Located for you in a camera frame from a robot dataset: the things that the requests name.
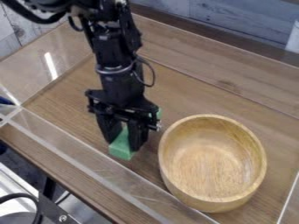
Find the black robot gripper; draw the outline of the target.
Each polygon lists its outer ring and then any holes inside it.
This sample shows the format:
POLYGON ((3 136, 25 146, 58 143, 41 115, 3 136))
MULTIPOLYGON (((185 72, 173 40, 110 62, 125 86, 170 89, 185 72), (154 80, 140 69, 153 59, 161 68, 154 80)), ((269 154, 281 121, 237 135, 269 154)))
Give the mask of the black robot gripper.
MULTIPOLYGON (((117 138, 122 127, 121 122, 113 117, 116 113, 149 111, 157 107, 145 98, 145 88, 152 84, 145 83, 144 69, 96 69, 101 89, 89 89, 88 110, 96 114, 97 126, 105 141, 110 144, 117 138)), ((128 143, 130 151, 138 151, 148 139, 148 128, 142 122, 129 120, 128 143)))

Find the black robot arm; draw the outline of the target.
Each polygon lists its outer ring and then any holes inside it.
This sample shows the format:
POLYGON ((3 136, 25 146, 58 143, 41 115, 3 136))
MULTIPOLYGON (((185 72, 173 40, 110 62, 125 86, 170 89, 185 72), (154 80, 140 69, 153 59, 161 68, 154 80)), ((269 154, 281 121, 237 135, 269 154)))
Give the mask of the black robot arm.
POLYGON ((101 89, 89 89, 88 111, 108 143, 126 130, 128 149, 138 151, 148 132, 157 130, 158 106, 145 99, 144 68, 149 63, 137 55, 142 46, 128 0, 1 0, 19 16, 35 24, 67 18, 69 26, 85 35, 96 57, 101 89))

